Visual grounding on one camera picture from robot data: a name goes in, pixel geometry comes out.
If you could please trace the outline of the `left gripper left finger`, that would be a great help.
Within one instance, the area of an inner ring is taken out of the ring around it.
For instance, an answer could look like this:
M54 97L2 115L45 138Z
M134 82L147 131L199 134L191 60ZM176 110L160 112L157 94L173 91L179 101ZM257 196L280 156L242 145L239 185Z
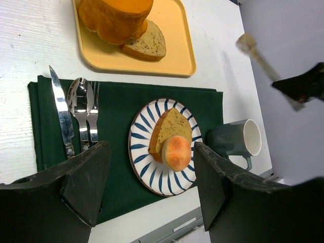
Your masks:
M46 170L1 184L1 242L88 242L110 166L101 141Z

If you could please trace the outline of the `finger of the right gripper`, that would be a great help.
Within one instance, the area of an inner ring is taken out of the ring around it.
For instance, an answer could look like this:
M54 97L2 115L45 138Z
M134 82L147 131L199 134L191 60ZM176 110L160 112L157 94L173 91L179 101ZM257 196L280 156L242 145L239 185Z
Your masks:
M306 103L310 98L323 101L323 62L304 74L273 82L272 87L299 103Z

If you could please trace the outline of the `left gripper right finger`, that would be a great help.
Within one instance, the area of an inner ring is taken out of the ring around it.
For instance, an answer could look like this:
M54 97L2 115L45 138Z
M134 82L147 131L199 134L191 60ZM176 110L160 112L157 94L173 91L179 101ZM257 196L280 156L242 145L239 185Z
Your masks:
M211 242L323 242L323 178L288 186L257 176L201 142L194 169Z

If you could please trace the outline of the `metal tongs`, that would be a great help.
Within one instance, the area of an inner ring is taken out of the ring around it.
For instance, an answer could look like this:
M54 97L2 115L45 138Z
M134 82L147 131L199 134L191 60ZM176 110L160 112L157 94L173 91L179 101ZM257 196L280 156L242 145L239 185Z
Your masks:
M236 46L252 59L255 59L272 81L271 86L283 94L295 111L300 111L305 107L304 102L308 99L308 96L305 94L303 86L293 79L281 79L279 74L259 52L257 43L251 35L247 33L241 35L236 41Z

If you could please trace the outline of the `round bread bun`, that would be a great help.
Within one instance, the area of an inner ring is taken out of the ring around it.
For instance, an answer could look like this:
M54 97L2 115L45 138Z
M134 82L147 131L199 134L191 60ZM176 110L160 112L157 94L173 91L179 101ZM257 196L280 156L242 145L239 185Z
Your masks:
M164 142L161 157L169 169L174 172L182 171L191 161L190 143L182 136L172 136Z

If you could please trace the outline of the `seeded bread slice back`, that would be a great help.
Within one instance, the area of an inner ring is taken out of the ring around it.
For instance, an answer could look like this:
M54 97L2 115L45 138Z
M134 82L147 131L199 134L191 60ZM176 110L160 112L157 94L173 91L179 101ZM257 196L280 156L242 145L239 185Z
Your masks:
M149 142L148 152L155 161L162 162L161 150L164 142L172 136L182 136L191 144L192 129L187 118L176 108L165 111L158 119Z

